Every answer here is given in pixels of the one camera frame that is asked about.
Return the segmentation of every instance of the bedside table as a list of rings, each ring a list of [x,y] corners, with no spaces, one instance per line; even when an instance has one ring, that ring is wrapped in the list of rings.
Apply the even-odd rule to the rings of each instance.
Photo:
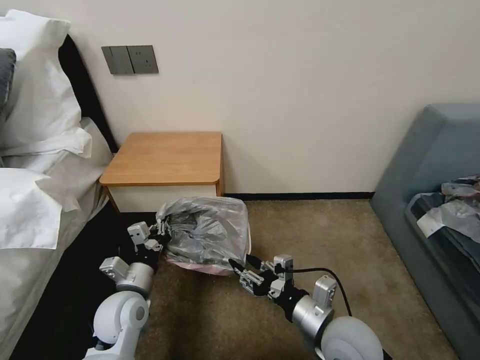
[[[220,132],[132,133],[100,178],[119,212],[157,212],[171,200],[222,196]]]

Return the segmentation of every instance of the white pillow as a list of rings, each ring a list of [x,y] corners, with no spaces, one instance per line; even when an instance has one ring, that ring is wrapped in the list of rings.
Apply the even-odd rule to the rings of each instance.
[[[69,28],[68,21],[19,10],[0,17],[0,48],[15,50],[17,58],[6,107],[10,113],[0,130],[0,156],[63,149],[83,153],[84,140],[76,144],[67,138],[59,141],[63,135],[71,137],[81,119],[79,103],[58,57]]]

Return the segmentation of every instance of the light switch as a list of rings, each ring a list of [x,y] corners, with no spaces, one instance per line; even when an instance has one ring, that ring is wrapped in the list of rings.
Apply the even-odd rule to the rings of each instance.
[[[126,46],[102,46],[103,56],[112,75],[132,75],[134,69]]]
[[[152,45],[127,46],[135,74],[158,74],[157,60]]]

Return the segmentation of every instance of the gray sofa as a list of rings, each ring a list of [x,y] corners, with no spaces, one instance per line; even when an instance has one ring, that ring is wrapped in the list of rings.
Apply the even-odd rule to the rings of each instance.
[[[415,119],[383,174],[371,207],[460,359],[480,359],[480,304],[453,278],[448,251],[439,254],[405,211],[418,193],[480,173],[480,104],[435,104]]]

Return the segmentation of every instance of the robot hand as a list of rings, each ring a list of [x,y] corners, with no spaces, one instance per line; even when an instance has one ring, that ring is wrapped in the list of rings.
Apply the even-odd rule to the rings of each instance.
[[[273,262],[247,255],[246,261],[260,272],[246,270],[235,260],[229,260],[233,271],[240,277],[242,287],[252,295],[267,296],[280,306],[286,319],[300,329],[317,359],[392,359],[383,351],[372,329],[352,317],[340,280],[331,270],[315,269],[330,272],[334,278],[327,275],[320,277],[315,282],[313,296],[310,296],[307,291],[294,286],[293,273],[302,271],[293,270],[294,262],[290,255],[277,255]],[[344,296],[349,316],[333,319],[332,301],[337,285]]]

